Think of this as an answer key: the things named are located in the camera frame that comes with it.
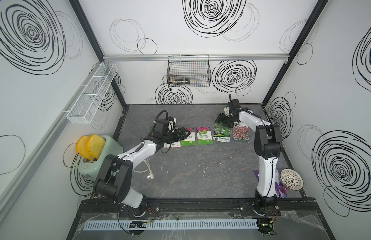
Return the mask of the green vegetable seed packet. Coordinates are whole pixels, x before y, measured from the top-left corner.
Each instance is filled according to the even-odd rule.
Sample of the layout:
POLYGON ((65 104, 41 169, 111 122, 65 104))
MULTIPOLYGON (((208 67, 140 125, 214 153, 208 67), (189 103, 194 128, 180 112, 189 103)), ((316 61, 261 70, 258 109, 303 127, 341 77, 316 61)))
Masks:
POLYGON ((231 128, 219 119, 215 120, 213 140, 221 143, 229 143, 231 140, 231 128))

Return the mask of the red flower seed packet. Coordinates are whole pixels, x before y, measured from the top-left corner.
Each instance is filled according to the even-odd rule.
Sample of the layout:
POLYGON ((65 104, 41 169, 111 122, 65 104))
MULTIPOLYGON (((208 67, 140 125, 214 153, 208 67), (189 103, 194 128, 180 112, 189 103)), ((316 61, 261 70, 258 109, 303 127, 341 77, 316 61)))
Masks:
POLYGON ((236 141, 249 142, 249 127, 244 123, 233 126, 231 137, 236 141))

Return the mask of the marigold seed packet orange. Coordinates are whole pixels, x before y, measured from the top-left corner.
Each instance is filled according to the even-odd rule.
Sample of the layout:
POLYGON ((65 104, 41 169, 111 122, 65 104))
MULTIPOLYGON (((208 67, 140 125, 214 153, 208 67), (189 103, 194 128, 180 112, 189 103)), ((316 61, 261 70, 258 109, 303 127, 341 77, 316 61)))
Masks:
POLYGON ((180 142, 174 142, 172 144, 164 144, 164 148, 180 148, 181 147, 181 143, 180 142))

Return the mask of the impatiens seed packet green white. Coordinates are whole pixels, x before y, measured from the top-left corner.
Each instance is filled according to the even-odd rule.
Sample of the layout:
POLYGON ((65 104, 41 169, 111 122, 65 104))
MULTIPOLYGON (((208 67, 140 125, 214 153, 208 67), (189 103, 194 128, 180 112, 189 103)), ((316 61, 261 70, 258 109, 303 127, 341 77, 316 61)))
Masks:
POLYGON ((180 145, 182 147, 195 146, 196 145, 195 130, 194 128, 187 128, 187 130, 191 133, 185 140, 180 141, 180 145))

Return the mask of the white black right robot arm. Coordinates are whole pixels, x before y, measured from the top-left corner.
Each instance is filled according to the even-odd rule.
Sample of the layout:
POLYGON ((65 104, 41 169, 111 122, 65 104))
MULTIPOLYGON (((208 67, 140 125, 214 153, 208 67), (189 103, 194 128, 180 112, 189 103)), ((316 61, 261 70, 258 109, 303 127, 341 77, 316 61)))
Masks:
POLYGON ((236 123, 243 123, 255 133, 254 151, 259 158, 259 182, 253 208, 257 215, 265 216, 277 205, 276 166, 283 150, 280 126, 263 120, 250 109, 243 108, 238 99, 232 98, 229 98, 218 119, 230 128, 236 123))

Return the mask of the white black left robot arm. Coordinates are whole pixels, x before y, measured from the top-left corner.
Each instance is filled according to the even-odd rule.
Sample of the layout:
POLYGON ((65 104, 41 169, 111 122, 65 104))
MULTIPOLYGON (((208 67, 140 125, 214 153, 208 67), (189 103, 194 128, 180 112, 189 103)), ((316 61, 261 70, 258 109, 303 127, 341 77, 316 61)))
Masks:
POLYGON ((131 208, 136 216, 144 215, 146 196, 131 188, 132 172, 145 159, 161 151, 165 144, 187 139, 191 132, 175 124, 176 119, 162 110, 148 135, 137 146, 118 155, 108 154, 94 181, 94 193, 131 208))

